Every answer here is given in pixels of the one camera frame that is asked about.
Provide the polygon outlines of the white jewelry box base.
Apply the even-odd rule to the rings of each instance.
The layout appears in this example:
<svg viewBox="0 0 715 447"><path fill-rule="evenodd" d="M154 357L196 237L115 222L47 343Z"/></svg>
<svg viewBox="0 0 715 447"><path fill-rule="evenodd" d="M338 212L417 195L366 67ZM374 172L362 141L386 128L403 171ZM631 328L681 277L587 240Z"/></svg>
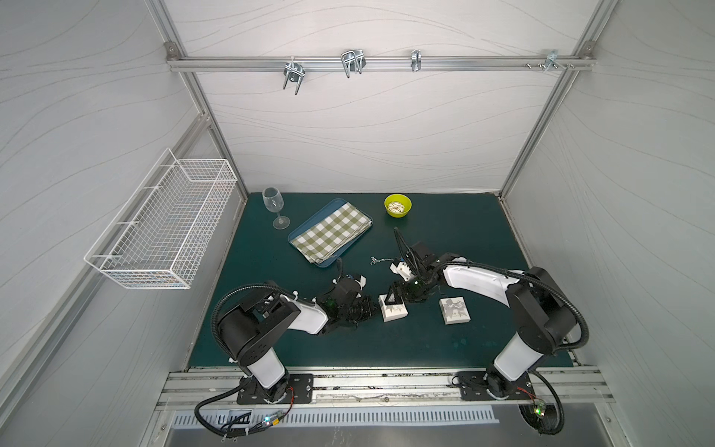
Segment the white jewelry box base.
<svg viewBox="0 0 715 447"><path fill-rule="evenodd" d="M381 294L378 296L378 303L382 313L383 322L391 322L394 320L400 320L409 315L407 307L404 304L389 305L385 302L387 299L386 294Z"/></svg>

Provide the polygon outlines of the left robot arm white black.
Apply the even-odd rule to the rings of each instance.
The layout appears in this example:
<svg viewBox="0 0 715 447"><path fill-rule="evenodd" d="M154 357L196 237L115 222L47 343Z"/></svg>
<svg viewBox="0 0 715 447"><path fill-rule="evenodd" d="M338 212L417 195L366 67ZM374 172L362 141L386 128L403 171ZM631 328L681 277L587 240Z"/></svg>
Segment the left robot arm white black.
<svg viewBox="0 0 715 447"><path fill-rule="evenodd" d="M219 300L210 315L212 337L245 377L233 389L195 406L195 418L203 428L225 441L258 434L282 423L299 392L275 351L281 337L289 331L322 336L339 328L355 329L375 316L377 305L364 292L367 279L346 274L341 259L335 264L338 277L331 288L310 300L271 280L235 288ZM264 402L286 400L288 408L255 423L250 413L231 416L221 425L212 424L202 414L204 407L239 395L248 386L255 387L253 395Z"/></svg>

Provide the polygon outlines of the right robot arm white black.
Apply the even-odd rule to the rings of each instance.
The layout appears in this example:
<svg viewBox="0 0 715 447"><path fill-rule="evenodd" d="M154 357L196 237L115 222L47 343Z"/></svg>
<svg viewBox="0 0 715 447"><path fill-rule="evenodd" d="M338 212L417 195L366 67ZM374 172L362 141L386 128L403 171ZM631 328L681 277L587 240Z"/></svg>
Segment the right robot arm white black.
<svg viewBox="0 0 715 447"><path fill-rule="evenodd" d="M528 402L519 406L519 413L530 428L541 435L561 433L562 400L537 368L547 356L582 348L590 329L549 272L488 266L455 253L437 256L420 243L408 244L399 230L394 236L400 255L391 267L399 279L390 286L388 299L418 303L445 286L492 299L512 314L515 333L486 370L460 372L452 380L463 400L509 400L521 394Z"/></svg>

